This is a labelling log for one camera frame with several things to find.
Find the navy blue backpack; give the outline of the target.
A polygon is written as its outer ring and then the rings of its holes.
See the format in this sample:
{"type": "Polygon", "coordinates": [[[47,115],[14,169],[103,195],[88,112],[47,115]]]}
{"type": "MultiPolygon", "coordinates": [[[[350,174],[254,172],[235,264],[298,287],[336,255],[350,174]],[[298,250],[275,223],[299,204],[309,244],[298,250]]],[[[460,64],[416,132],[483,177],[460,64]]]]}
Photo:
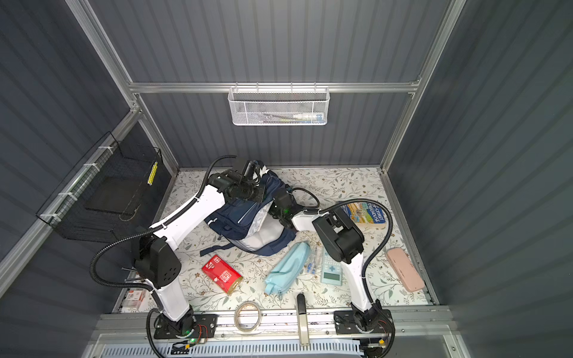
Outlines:
{"type": "Polygon", "coordinates": [[[265,185],[265,196],[261,203],[234,199],[204,220],[212,231],[226,238],[228,244],[203,249],[200,251],[202,257],[232,247],[269,257],[295,239],[295,232],[285,228],[270,213],[273,195],[277,190],[284,189],[286,184],[269,170],[263,174],[262,184],[265,185]]]}

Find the treehouse book dark blue cover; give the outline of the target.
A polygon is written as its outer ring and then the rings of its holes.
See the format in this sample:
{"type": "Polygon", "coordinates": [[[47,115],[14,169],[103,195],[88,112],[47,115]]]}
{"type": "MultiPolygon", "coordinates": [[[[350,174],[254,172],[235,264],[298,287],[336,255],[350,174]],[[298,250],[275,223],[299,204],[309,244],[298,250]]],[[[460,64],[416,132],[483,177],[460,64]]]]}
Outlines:
{"type": "Polygon", "coordinates": [[[384,211],[374,204],[351,203],[342,206],[341,209],[358,227],[386,228],[387,221],[384,211]]]}

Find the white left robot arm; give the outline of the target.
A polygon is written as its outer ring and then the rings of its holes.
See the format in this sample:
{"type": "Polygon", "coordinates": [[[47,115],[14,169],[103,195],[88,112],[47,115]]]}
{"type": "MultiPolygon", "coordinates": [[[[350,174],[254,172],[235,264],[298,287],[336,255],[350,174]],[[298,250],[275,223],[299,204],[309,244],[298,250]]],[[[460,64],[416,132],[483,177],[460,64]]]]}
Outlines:
{"type": "Polygon", "coordinates": [[[102,286],[139,288],[149,291],[156,307],[146,316],[146,337],[157,357],[162,357],[153,341],[152,315],[164,317],[167,324],[178,330],[179,337],[187,340],[198,325],[192,307],[187,302],[178,276],[181,262],[175,252],[185,237],[213,212],[232,199],[261,203],[265,189],[261,183],[267,168],[260,161],[240,159],[236,155],[216,158],[204,175],[198,192],[172,214],[156,222],[146,231],[124,237],[99,250],[90,262],[91,278],[102,286]],[[113,282],[102,278],[97,263],[110,249],[134,240],[134,268],[140,283],[113,282]]]}

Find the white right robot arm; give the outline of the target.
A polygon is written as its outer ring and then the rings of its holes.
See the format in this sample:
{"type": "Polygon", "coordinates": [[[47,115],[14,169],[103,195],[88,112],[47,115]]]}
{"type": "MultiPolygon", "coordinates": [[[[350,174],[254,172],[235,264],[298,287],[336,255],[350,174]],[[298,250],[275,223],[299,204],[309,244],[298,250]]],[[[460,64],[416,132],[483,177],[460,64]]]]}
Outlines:
{"type": "Polygon", "coordinates": [[[368,198],[352,198],[340,201],[325,209],[319,205],[305,207],[293,195],[293,188],[279,189],[273,195],[270,215],[285,228],[292,231],[310,231],[318,234],[326,252],[341,264],[351,292],[351,309],[334,313],[338,334],[378,333],[378,340],[360,338],[365,357],[385,357],[394,345],[395,323],[389,310],[385,310],[378,299],[374,299],[368,285],[366,271],[373,259],[389,242],[393,230],[393,219],[389,209],[382,203],[368,198]],[[363,255],[364,235],[361,229],[344,212],[347,204],[371,204],[383,211],[387,231],[379,246],[368,258],[363,255]]]}

